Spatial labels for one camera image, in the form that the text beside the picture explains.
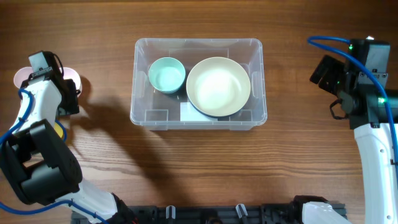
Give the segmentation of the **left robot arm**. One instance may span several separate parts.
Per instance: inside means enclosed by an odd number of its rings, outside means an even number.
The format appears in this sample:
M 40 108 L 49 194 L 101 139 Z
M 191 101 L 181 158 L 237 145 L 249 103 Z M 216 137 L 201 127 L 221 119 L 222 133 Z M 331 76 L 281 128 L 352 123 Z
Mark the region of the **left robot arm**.
M 61 116 L 79 112 L 79 89 L 64 77 L 59 57 L 49 51 L 29 56 L 33 72 L 18 90 L 21 107 L 12 127 L 1 136 L 1 170 L 21 202 L 36 210 L 1 209 L 33 215 L 65 206 L 90 223 L 137 223 L 134 212 L 115 194 L 83 178 L 66 135 L 55 125 Z

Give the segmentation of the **cream plastic plate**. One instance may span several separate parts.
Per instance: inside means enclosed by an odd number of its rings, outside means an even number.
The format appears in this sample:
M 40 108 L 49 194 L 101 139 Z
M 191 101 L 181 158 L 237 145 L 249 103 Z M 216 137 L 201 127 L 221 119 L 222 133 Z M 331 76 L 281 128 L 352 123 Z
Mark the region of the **cream plastic plate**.
M 248 102 L 251 81 L 238 62 L 225 57 L 210 57 L 190 70 L 186 92 L 188 99 L 194 101 Z

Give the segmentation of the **light blue plastic bowl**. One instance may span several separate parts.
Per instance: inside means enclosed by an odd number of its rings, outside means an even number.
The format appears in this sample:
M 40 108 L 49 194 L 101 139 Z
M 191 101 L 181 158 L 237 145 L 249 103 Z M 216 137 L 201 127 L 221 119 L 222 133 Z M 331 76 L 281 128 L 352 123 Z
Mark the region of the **light blue plastic bowl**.
M 171 95 L 171 94 L 175 94 L 178 93 L 181 90 L 181 88 L 176 88 L 174 90 L 162 90 L 162 89 L 154 89 L 154 92 L 159 92 L 162 94 L 166 94 L 166 95 Z

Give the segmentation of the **mint green plastic bowl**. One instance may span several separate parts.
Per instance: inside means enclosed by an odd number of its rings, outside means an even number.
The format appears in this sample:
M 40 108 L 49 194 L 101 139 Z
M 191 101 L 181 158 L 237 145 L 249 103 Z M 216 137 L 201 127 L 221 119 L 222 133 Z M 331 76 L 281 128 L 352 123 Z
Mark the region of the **mint green plastic bowl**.
M 172 57 L 157 59 L 149 67 L 149 81 L 156 89 L 174 90 L 181 88 L 185 81 L 186 71 L 183 64 Z

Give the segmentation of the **yellow plastic cup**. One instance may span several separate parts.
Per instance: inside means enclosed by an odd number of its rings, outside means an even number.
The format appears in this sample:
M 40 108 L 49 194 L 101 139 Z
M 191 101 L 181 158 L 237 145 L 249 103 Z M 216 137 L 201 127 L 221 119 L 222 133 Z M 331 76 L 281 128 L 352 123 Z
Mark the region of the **yellow plastic cup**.
M 67 140 L 67 131 L 63 124 L 60 121 L 55 121 L 55 131 L 56 133 L 62 138 L 62 140 L 65 142 Z

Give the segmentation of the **dark blue plate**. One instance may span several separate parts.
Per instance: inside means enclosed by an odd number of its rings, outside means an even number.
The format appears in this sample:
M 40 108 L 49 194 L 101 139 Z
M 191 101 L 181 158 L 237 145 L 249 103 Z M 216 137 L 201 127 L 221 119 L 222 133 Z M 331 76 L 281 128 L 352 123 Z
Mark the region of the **dark blue plate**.
M 231 116 L 239 112 L 247 101 L 194 101 L 189 100 L 191 105 L 201 114 L 212 118 Z

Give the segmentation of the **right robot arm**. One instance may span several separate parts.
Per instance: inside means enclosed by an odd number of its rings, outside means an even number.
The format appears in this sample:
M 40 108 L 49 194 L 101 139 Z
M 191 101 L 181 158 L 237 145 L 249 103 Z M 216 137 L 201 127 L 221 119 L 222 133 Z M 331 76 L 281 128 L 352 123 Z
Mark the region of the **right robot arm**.
M 397 223 L 397 90 L 388 90 L 391 46 L 383 40 L 311 36 L 325 55 L 310 81 L 336 96 L 354 131 L 363 170 L 365 222 Z

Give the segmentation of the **pink plastic bowl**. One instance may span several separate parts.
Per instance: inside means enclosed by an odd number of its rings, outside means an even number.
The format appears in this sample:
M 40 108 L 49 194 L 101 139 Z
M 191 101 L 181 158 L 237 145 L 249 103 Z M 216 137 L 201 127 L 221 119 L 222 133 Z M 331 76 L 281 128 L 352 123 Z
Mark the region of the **pink plastic bowl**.
M 71 79 L 73 83 L 77 85 L 77 90 L 81 90 L 81 80 L 79 74 L 71 68 L 67 68 L 65 71 L 66 74 L 64 74 L 64 77 L 67 79 Z M 31 73 L 34 73 L 32 67 L 24 67 L 20 69 L 14 75 L 15 86 L 21 88 L 22 82 L 27 80 Z M 31 92 L 31 95 L 34 96 L 35 101 L 58 101 L 62 99 L 62 93 L 57 89 L 54 84 L 50 84 L 48 81 L 45 81 L 44 84 L 39 83 L 39 88 L 41 87 L 43 87 L 44 89 L 36 90 L 35 85 L 32 88 L 28 86 L 26 91 Z

